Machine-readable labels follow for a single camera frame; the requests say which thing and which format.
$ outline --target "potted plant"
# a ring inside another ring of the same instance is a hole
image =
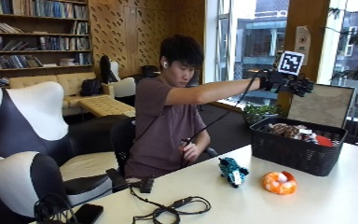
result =
[[[279,112],[279,105],[246,104],[242,108],[242,118],[247,126],[251,126],[265,118],[278,117]]]

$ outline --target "wall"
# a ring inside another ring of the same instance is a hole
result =
[[[120,77],[160,67],[160,42],[172,34],[204,44],[205,0],[89,0],[93,60],[105,54],[120,64]]]
[[[327,24],[328,1],[291,0],[289,8],[289,19],[286,28],[285,49],[294,50],[295,28],[307,26],[311,33],[311,49],[307,65],[302,66],[301,73],[311,80],[316,80],[318,69],[322,57],[324,32],[322,28]],[[291,94],[279,92],[278,103],[285,111],[289,111],[291,104]]]

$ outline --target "wooden table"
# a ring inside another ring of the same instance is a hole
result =
[[[208,199],[212,210],[202,215],[181,216],[181,223],[358,223],[358,146],[343,145],[339,161],[326,177],[309,175],[253,157],[250,146],[219,157],[234,158],[250,171],[238,189],[219,176],[218,159],[213,158],[157,178],[152,193],[140,194],[165,205],[188,196]],[[298,182],[294,194],[277,195],[262,188],[261,177],[270,171],[289,171],[294,175]],[[100,224],[132,223],[133,216],[146,215],[156,208],[136,199],[128,189],[91,203],[104,206],[104,213],[96,222]],[[184,207],[188,211],[196,208],[190,205]],[[172,220],[161,215],[162,223],[172,223]]]

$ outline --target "black basket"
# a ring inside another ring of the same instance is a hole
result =
[[[315,134],[330,139],[332,147],[267,133],[267,125],[275,123],[305,125]],[[311,175],[327,176],[338,162],[346,134],[347,130],[326,125],[294,119],[267,118],[251,126],[253,156]]]

